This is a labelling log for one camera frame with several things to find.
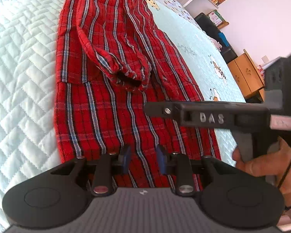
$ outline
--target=red plaid shirt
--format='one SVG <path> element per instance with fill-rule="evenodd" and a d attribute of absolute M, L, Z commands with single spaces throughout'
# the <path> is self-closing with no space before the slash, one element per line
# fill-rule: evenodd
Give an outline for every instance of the red plaid shirt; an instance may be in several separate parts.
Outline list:
<path fill-rule="evenodd" d="M 149 118 L 147 101 L 203 97 L 179 51 L 154 23 L 145 0 L 66 0 L 56 54 L 55 129 L 62 161 L 97 159 L 128 144 L 129 176 L 119 186 L 164 187 L 155 147 L 192 159 L 220 158 L 213 130 Z M 198 188 L 199 180 L 195 176 Z"/>

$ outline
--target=wooden drawer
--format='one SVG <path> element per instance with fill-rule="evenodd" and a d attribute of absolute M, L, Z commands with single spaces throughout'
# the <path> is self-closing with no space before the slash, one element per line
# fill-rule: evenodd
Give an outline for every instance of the wooden drawer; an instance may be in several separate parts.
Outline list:
<path fill-rule="evenodd" d="M 258 91 L 264 87 L 258 75 L 255 65 L 249 60 L 246 54 L 242 54 L 235 59 L 235 62 L 244 76 L 251 92 Z"/>
<path fill-rule="evenodd" d="M 240 88 L 242 94 L 244 97 L 251 94 L 250 88 L 241 73 L 240 69 L 238 68 L 235 60 L 232 60 L 230 63 L 227 64 L 228 68 L 230 69 L 230 72 L 232 73 L 238 87 Z"/>

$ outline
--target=white label sticker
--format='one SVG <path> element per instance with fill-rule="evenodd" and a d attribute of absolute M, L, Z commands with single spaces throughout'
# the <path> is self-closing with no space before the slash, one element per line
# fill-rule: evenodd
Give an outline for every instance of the white label sticker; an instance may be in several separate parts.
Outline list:
<path fill-rule="evenodd" d="M 269 127 L 272 130 L 291 130 L 291 116 L 271 115 Z"/>

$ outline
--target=metal pin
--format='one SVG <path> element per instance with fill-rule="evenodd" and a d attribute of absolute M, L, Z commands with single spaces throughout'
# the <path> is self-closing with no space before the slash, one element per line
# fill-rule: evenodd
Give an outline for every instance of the metal pin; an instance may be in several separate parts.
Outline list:
<path fill-rule="evenodd" d="M 170 110 L 170 109 L 168 109 L 168 108 L 166 108 L 164 111 L 165 111 L 165 113 L 166 113 L 166 114 L 168 114 L 168 115 L 170 115 L 170 114 L 171 114 L 171 110 Z"/>
<path fill-rule="evenodd" d="M 94 187 L 93 191 L 97 194 L 105 194 L 109 191 L 109 189 L 106 186 L 97 186 Z"/>
<path fill-rule="evenodd" d="M 179 191 L 181 194 L 188 194 L 194 191 L 194 188 L 190 185 L 182 185 L 179 187 Z"/>

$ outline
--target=quilted bedspread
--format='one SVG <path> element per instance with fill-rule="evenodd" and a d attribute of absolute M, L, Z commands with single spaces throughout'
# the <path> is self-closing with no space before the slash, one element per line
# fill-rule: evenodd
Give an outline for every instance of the quilted bedspread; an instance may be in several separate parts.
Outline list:
<path fill-rule="evenodd" d="M 4 193 L 60 163 L 53 107 L 57 28 L 64 1 L 0 0 L 0 232 L 9 226 L 2 211 Z M 147 2 L 204 98 L 244 101 L 221 55 L 187 11 L 175 0 Z M 235 141 L 230 132 L 216 130 L 216 136 L 222 159 L 232 164 Z"/>

